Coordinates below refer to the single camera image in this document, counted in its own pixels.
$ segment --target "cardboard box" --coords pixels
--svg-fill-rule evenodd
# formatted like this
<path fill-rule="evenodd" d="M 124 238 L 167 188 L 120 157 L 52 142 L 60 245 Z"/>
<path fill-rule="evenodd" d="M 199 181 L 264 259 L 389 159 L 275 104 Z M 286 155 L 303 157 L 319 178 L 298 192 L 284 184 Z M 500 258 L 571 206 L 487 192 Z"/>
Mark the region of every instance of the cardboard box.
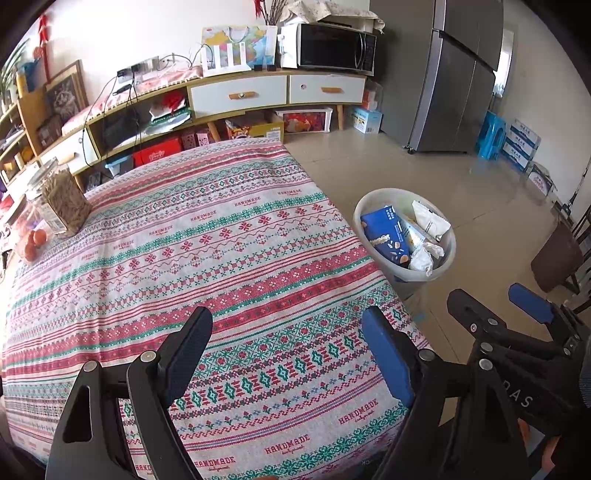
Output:
<path fill-rule="evenodd" d="M 534 158 L 534 155 L 538 150 L 537 145 L 532 147 L 522 136 L 519 135 L 519 133 L 517 133 L 517 130 L 514 129 L 514 127 L 511 127 L 507 132 L 506 141 L 510 146 L 521 152 L 521 154 L 529 160 Z"/>
<path fill-rule="evenodd" d="M 275 113 L 283 119 L 286 134 L 300 134 L 308 132 L 330 132 L 332 108 L 290 108 L 276 110 Z"/>
<path fill-rule="evenodd" d="M 134 159 L 134 167 L 139 167 L 181 151 L 183 147 L 179 137 L 172 137 L 151 147 L 143 148 L 131 156 Z"/>
<path fill-rule="evenodd" d="M 283 142 L 283 120 L 275 113 L 251 112 L 226 119 L 228 138 L 271 138 Z"/>
<path fill-rule="evenodd" d="M 365 108 L 356 106 L 351 110 L 353 126 L 364 134 L 377 134 L 382 123 L 380 112 L 368 112 Z"/>
<path fill-rule="evenodd" d="M 511 124 L 511 130 L 517 133 L 525 142 L 527 142 L 533 148 L 538 148 L 538 145 L 542 141 L 541 137 L 535 133 L 531 128 L 524 125 L 518 119 Z"/>
<path fill-rule="evenodd" d="M 536 162 L 532 162 L 531 172 L 528 178 L 536 187 L 538 187 L 538 190 L 541 191 L 545 197 L 547 197 L 552 191 L 552 188 L 554 188 L 554 182 L 550 178 L 548 170 Z"/>
<path fill-rule="evenodd" d="M 505 142 L 501 153 L 511 161 L 517 170 L 525 171 L 527 165 L 530 163 L 530 159 L 524 156 L 519 150 L 513 148 L 509 143 Z"/>

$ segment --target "trash can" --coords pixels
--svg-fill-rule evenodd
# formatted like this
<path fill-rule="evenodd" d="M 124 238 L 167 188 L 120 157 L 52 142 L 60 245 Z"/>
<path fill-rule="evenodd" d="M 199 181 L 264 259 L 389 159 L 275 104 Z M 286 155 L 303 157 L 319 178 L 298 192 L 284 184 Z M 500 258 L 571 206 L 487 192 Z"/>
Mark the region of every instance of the trash can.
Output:
<path fill-rule="evenodd" d="M 456 236 L 453 233 L 453 228 L 450 228 L 439 242 L 439 245 L 445 250 L 445 256 L 442 262 L 437 268 L 433 269 L 430 276 L 427 276 L 424 272 L 399 267 L 384 258 L 369 243 L 369 240 L 365 236 L 363 227 L 361 226 L 361 215 L 374 212 L 380 208 L 384 208 L 386 205 L 391 205 L 396 212 L 402 213 L 409 218 L 414 218 L 413 200 L 421 202 L 433 212 L 445 218 L 441 210 L 427 199 L 416 193 L 401 189 L 379 189 L 369 192 L 359 201 L 353 213 L 353 230 L 402 300 L 409 298 L 410 295 L 416 292 L 426 282 L 441 277 L 452 265 L 453 259 L 456 256 Z"/>

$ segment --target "picture frame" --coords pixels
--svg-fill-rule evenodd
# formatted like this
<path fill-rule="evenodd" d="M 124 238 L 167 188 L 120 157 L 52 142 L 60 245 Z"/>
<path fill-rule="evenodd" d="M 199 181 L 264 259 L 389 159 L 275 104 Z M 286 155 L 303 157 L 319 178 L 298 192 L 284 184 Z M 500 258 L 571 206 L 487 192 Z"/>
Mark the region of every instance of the picture frame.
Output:
<path fill-rule="evenodd" d="M 76 60 L 55 75 L 47 82 L 45 92 L 51 112 L 60 116 L 62 125 L 86 108 L 88 98 L 82 82 L 82 62 Z"/>

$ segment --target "plastic stool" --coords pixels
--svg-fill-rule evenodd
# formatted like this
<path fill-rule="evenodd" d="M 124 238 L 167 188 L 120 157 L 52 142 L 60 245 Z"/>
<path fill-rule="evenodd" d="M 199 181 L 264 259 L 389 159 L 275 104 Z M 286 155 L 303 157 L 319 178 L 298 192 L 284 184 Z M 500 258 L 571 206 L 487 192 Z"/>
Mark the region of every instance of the plastic stool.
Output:
<path fill-rule="evenodd" d="M 496 160 L 505 141 L 505 121 L 487 112 L 476 142 L 476 153 L 487 160 Z"/>

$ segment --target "drawer handle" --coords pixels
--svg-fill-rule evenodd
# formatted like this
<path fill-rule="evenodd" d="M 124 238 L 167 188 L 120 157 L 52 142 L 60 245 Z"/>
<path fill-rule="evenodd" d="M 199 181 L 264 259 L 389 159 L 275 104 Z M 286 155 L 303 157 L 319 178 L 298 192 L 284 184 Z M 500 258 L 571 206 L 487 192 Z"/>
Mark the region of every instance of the drawer handle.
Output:
<path fill-rule="evenodd" d="M 343 93 L 343 89 L 341 87 L 320 87 L 324 93 Z"/>
<path fill-rule="evenodd" d="M 231 93 L 228 95 L 230 100 L 242 100 L 243 98 L 252 98 L 254 96 L 256 96 L 256 92 Z"/>

